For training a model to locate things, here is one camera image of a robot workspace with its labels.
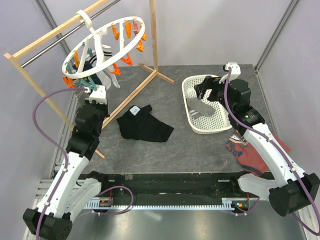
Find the grey sock with white stripes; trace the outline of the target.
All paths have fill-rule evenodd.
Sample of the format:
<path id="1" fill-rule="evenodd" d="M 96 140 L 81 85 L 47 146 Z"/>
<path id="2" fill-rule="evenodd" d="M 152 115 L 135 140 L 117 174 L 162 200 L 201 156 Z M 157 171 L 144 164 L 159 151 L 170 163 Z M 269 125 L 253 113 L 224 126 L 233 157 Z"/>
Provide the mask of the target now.
<path id="1" fill-rule="evenodd" d="M 186 99 L 187 107 L 189 108 L 189 114 L 193 119 L 199 117 L 210 117 L 215 113 L 215 109 L 197 99 L 196 97 Z"/>

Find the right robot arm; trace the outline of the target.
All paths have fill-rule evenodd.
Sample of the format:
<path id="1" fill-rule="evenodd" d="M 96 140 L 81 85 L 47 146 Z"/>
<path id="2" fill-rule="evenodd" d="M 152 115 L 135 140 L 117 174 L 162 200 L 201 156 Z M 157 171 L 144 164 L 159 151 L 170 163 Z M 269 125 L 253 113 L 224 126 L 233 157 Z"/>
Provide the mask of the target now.
<path id="1" fill-rule="evenodd" d="M 229 113 L 229 121 L 257 151 L 273 175 L 272 180 L 248 173 L 229 184 L 229 191 L 235 197 L 245 192 L 270 202 L 272 208 L 282 217 L 314 203 L 320 179 L 307 174 L 299 167 L 271 133 L 260 113 L 251 106 L 251 90 L 248 82 L 232 80 L 228 84 L 219 77 L 207 75 L 194 86 L 198 99 L 210 91 L 208 101 L 219 102 Z"/>

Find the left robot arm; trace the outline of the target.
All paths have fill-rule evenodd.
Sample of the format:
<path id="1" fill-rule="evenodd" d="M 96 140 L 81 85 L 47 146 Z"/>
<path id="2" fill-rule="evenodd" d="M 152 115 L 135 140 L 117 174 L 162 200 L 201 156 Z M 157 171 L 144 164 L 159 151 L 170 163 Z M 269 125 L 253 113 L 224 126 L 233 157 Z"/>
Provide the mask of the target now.
<path id="1" fill-rule="evenodd" d="M 74 190 L 100 143 L 103 121 L 108 116 L 107 104 L 86 102 L 77 110 L 75 126 L 57 175 L 37 206 L 26 209 L 23 214 L 24 222 L 37 240 L 65 240 L 85 205 L 95 195 L 104 197 L 109 193 L 110 185 L 103 180 L 102 173 L 95 173 Z"/>

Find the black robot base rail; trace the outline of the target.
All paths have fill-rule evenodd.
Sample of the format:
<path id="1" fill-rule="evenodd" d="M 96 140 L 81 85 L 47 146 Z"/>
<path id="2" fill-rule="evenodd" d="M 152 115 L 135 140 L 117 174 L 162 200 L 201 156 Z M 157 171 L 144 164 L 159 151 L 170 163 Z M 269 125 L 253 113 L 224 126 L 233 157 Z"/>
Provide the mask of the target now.
<path id="1" fill-rule="evenodd" d="M 241 172 L 193 173 L 128 173 L 107 174 L 102 189 L 125 186 L 128 190 L 114 189 L 104 193 L 114 205 L 177 206 L 213 205 L 222 199 L 246 200 L 254 194 L 243 192 L 236 185 Z"/>

